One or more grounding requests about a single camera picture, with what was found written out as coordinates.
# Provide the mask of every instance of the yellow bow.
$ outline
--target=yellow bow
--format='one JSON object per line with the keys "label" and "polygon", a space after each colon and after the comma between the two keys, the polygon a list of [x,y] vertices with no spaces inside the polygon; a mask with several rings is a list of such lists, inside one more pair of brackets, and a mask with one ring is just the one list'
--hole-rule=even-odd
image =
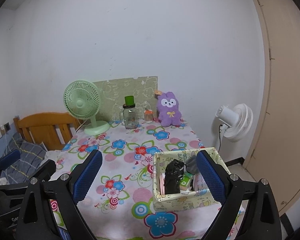
{"label": "yellow bow", "polygon": [[167,114],[170,114],[169,117],[174,117],[173,115],[175,114],[175,112],[174,111],[173,112],[167,112]]}

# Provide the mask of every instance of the gray tile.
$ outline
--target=gray tile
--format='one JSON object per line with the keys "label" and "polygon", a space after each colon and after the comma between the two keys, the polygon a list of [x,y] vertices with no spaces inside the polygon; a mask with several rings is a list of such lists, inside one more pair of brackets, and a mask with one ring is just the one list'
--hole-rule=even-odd
{"label": "gray tile", "polygon": [[242,180],[254,181],[254,178],[250,175],[250,173],[244,169],[240,163],[232,165],[228,167],[231,173],[237,174]]}

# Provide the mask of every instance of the green board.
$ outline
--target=green board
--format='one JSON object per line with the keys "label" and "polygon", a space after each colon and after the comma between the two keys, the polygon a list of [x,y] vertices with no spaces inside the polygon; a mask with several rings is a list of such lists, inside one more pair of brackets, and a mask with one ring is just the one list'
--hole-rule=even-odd
{"label": "green board", "polygon": [[97,120],[120,120],[120,111],[124,104],[125,96],[134,96],[134,102],[138,111],[138,118],[143,118],[145,108],[154,111],[157,117],[157,99],[154,91],[158,89],[158,77],[139,77],[98,81],[94,84],[102,90],[101,107],[97,114]]}

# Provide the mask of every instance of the door frame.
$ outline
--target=door frame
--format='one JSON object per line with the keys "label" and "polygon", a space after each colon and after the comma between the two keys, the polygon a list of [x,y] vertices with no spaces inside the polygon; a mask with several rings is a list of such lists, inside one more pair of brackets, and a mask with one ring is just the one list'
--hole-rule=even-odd
{"label": "door frame", "polygon": [[[261,130],[265,121],[266,117],[266,110],[268,107],[268,101],[269,101],[269,93],[270,93],[270,81],[271,81],[271,53],[270,53],[270,43],[269,43],[269,36],[268,36],[268,30],[266,26],[266,22],[264,19],[263,12],[261,10],[260,4],[258,0],[253,0],[254,5],[257,9],[258,18],[261,25],[261,32],[262,32],[262,39],[263,39],[263,46],[264,46],[264,52],[265,52],[265,82],[264,82],[264,89],[263,89],[263,98],[261,103],[261,110],[260,110],[260,116],[258,119],[257,128],[255,131],[255,134],[253,136],[252,143],[250,145],[248,154],[245,158],[245,161],[243,163],[243,167],[247,168],[251,158],[253,158],[253,152],[254,149],[257,146],[258,140],[260,138]],[[289,208],[292,207],[292,205],[300,198],[300,189],[298,192],[294,195],[294,197],[281,209],[279,210],[279,215],[282,216]]]}

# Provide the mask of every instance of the white standing fan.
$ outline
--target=white standing fan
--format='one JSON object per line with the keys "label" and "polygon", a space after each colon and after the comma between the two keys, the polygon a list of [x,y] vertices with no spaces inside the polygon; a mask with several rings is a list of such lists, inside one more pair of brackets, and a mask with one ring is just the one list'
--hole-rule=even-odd
{"label": "white standing fan", "polygon": [[220,106],[216,112],[216,117],[223,122],[219,128],[220,144],[223,137],[226,137],[230,142],[241,140],[250,130],[253,121],[252,110],[246,104],[236,105],[233,109]]}

